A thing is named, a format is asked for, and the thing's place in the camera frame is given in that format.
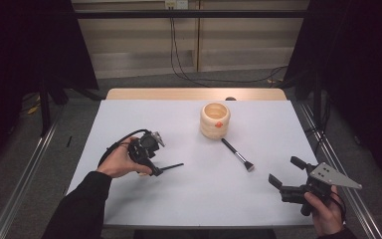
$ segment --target metal bar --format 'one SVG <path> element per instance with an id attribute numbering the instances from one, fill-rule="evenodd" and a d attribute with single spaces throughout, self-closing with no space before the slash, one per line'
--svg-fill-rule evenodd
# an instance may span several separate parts
<path id="1" fill-rule="evenodd" d="M 301 104 L 301 109 L 311 127 L 315 127 L 315 121 L 313 119 L 313 113 L 310 107 L 307 104 Z M 317 130 L 315 132 L 315 137 L 318 140 L 318 143 L 321 145 L 321 149 L 324 152 L 328 163 L 333 166 L 339 172 L 347 175 L 343 165 L 341 164 L 337 154 L 335 153 L 333 147 L 328 141 L 325 135 L 321 136 L 321 131 Z M 346 196 L 346 199 L 350 203 L 352 209 L 354 210 L 356 216 L 358 217 L 361 226 L 364 228 L 365 233 L 370 239 L 382 239 L 382 234 L 374 221 L 373 216 L 362 200 L 361 196 L 355 189 L 342 188 L 343 193 Z"/>
<path id="2" fill-rule="evenodd" d="M 324 18 L 337 12 L 305 10 L 76 10 L 75 12 L 20 12 L 24 16 L 75 17 L 77 19 L 117 18 Z"/>
<path id="3" fill-rule="evenodd" d="M 47 133 L 39 139 L 39 142 L 35 151 L 33 152 L 32 157 L 30 158 L 29 163 L 24 169 L 24 172 L 18 181 L 17 186 L 15 187 L 10 199 L 0 214 L 0 239 L 4 239 L 6 237 L 11 224 L 14 221 L 14 218 L 21 206 L 21 203 L 23 202 L 24 196 L 27 193 L 35 172 L 39 167 L 40 161 L 45 154 L 46 149 L 48 148 L 52 136 L 54 135 L 56 125 L 61 117 L 63 109 L 64 107 L 62 107 L 57 112 L 55 120 Z"/>

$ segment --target cable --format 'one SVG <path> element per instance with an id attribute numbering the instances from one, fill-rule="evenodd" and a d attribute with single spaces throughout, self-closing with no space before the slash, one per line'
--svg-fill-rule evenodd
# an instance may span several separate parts
<path id="1" fill-rule="evenodd" d="M 342 220 L 342 223 L 346 220 L 346 204 L 345 202 L 342 200 L 342 198 L 335 192 L 331 192 L 332 194 L 336 195 L 339 200 L 342 202 L 342 203 L 339 203 L 336 199 L 334 199 L 333 197 L 329 197 L 330 201 L 333 202 L 334 204 L 336 204 L 336 206 L 339 207 L 340 209 L 340 218 Z"/>
<path id="2" fill-rule="evenodd" d="M 261 82 L 261 81 L 265 81 L 265 80 L 268 80 L 270 78 L 273 78 L 274 75 L 276 75 L 278 72 L 280 72 L 282 69 L 286 69 L 287 66 L 282 66 L 282 67 L 277 67 L 277 68 L 273 68 L 271 70 L 271 73 L 264 77 L 264 78 L 261 78 L 261 79 L 256 79 L 256 80 L 250 80 L 250 81 L 237 81 L 237 80 L 220 80 L 220 79 L 204 79 L 204 78 L 198 78 L 198 79 L 191 79 L 190 77 L 188 77 L 187 74 L 185 74 L 185 72 L 183 71 L 182 69 L 182 65 L 181 65 L 181 61 L 179 60 L 179 55 L 178 55 L 178 47 L 177 47 L 177 43 L 176 43 L 176 29 L 175 29 L 175 20 L 173 18 L 170 18 L 170 29 L 171 29 L 171 52 L 170 52 L 170 63 L 171 63 L 171 67 L 172 67 L 172 70 L 174 72 L 174 74 L 178 77 L 178 78 L 181 78 L 183 80 L 186 80 L 186 81 L 190 81 L 194 84 L 197 84 L 197 85 L 200 85 L 200 86 L 203 86 L 203 87 L 206 87 L 206 88 L 210 88 L 210 86 L 207 86 L 207 85 L 204 85 L 204 84 L 201 84 L 201 83 L 198 83 L 198 82 L 223 82 L 223 83 L 256 83 L 256 82 Z M 179 69 L 181 70 L 181 73 L 183 76 L 179 75 L 174 66 L 173 66 L 173 49 L 175 48 L 175 53 L 176 53 L 176 59 L 178 61 L 178 65 L 179 65 Z"/>
<path id="3" fill-rule="evenodd" d="M 120 140 L 118 140 L 117 142 L 115 142 L 112 146 L 108 147 L 106 149 L 106 152 L 103 154 L 103 156 L 101 157 L 100 161 L 98 162 L 98 166 L 100 166 L 104 160 L 117 148 L 119 147 L 121 144 L 124 144 L 123 141 L 126 140 L 127 138 L 139 133 L 139 132 L 148 132 L 147 129 L 139 129 L 139 130 L 136 130 L 132 133 L 129 133 L 127 134 L 126 136 L 124 136 L 123 138 L 121 138 Z"/>
<path id="4" fill-rule="evenodd" d="M 175 75 L 178 77 L 178 78 L 181 78 L 183 80 L 187 80 L 189 82 L 192 82 L 194 84 L 197 84 L 199 86 L 202 86 L 202 87 L 206 87 L 206 88 L 209 88 L 209 86 L 206 86 L 204 84 L 201 84 L 201 83 L 197 83 L 193 80 L 191 80 L 185 73 L 184 71 L 182 70 L 182 66 L 181 66 L 181 62 L 179 61 L 179 55 L 178 55 L 178 46 L 176 44 L 176 30 L 175 30 L 175 21 L 173 20 L 173 18 L 170 18 L 170 64 L 172 66 L 172 70 L 173 72 L 175 73 Z M 175 52 L 176 52 L 176 59 L 178 61 L 178 65 L 179 65 L 179 69 L 181 70 L 182 74 L 184 75 L 184 77 L 180 76 L 176 71 L 175 71 L 175 67 L 173 66 L 173 47 L 175 46 Z"/>

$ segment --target wooden container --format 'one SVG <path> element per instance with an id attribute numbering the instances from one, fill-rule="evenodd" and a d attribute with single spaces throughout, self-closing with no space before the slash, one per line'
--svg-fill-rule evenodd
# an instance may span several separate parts
<path id="1" fill-rule="evenodd" d="M 208 104 L 201 109 L 200 130 L 209 138 L 220 139 L 228 132 L 230 118 L 231 113 L 225 105 Z"/>

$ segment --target floor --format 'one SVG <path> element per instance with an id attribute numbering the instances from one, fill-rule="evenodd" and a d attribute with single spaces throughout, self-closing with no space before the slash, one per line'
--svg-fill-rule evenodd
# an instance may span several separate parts
<path id="1" fill-rule="evenodd" d="M 241 81 L 249 79 L 263 79 L 271 70 L 247 70 L 210 72 L 204 74 L 190 74 L 190 78 L 210 78 Z M 270 87 L 266 81 L 248 83 L 220 83 L 206 81 L 205 84 L 215 87 Z M 96 94 L 104 96 L 107 91 L 114 87 L 200 87 L 193 82 L 179 79 L 175 75 L 158 75 L 147 77 L 130 77 L 124 79 L 100 79 L 100 90 Z M 70 101 L 65 106 L 55 106 L 51 103 L 53 120 L 58 119 L 49 141 L 46 142 L 46 150 L 37 152 L 37 145 L 43 143 L 40 138 L 41 116 L 40 109 L 27 114 L 22 112 L 17 126 L 14 128 L 7 143 L 0 153 L 0 215 L 8 205 L 11 195 L 18 195 L 19 200 L 13 203 L 10 213 L 1 220 L 9 222 L 0 227 L 0 238 L 39 238 L 43 233 L 53 210 L 65 195 L 65 190 L 71 181 L 87 141 L 90 128 L 93 124 L 98 102 L 93 102 L 85 97 L 67 90 Z M 303 128 L 310 128 L 302 105 L 312 104 L 312 97 L 305 102 L 298 102 L 293 96 L 292 89 L 286 90 L 286 96 L 292 101 L 295 112 L 298 115 Z M 28 109 L 35 103 L 36 97 L 24 102 L 24 108 Z M 359 192 L 364 204 L 364 209 L 372 216 L 371 219 L 363 219 L 367 226 L 372 228 L 368 233 L 359 222 L 362 216 L 354 210 L 348 211 L 347 225 L 355 232 L 358 238 L 382 238 L 382 171 L 377 168 L 367 148 L 359 145 L 354 137 L 356 134 L 347 125 L 338 109 L 331 107 L 331 116 L 326 132 L 327 139 L 340 160 L 342 166 L 354 180 L 361 182 L 364 188 Z M 317 139 L 314 133 L 308 133 L 313 150 L 317 147 Z M 327 146 L 321 145 L 317 150 L 319 161 L 327 161 Z M 30 165 L 32 155 L 39 155 L 39 161 Z M 14 191 L 19 179 L 25 175 L 25 169 L 30 168 L 34 173 L 30 174 L 31 181 L 22 185 L 26 190 L 22 193 Z M 303 228 L 275 228 L 278 238 L 315 238 L 315 233 L 310 227 Z M 105 238 L 129 239 L 132 235 L 130 228 L 103 230 Z"/>

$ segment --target table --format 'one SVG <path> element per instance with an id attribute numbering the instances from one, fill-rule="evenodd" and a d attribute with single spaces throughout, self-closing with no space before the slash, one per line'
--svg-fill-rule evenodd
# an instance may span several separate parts
<path id="1" fill-rule="evenodd" d="M 220 141 L 208 139 L 198 130 L 199 110 L 227 97 L 242 101 L 223 102 L 232 115 L 226 139 L 256 166 L 252 172 Z M 110 100 L 100 105 L 69 191 L 96 168 L 96 158 L 106 147 L 141 124 L 159 130 L 166 143 L 152 158 L 156 166 L 185 165 L 158 177 L 130 173 L 114 180 L 105 225 L 263 228 L 312 224 L 309 217 L 300 215 L 300 205 L 281 202 L 279 192 L 268 183 L 269 173 L 284 184 L 305 183 L 306 174 L 289 162 L 293 155 L 316 163 L 281 90 L 116 89 L 107 98 Z M 134 100 L 116 101 L 119 99 Z"/>

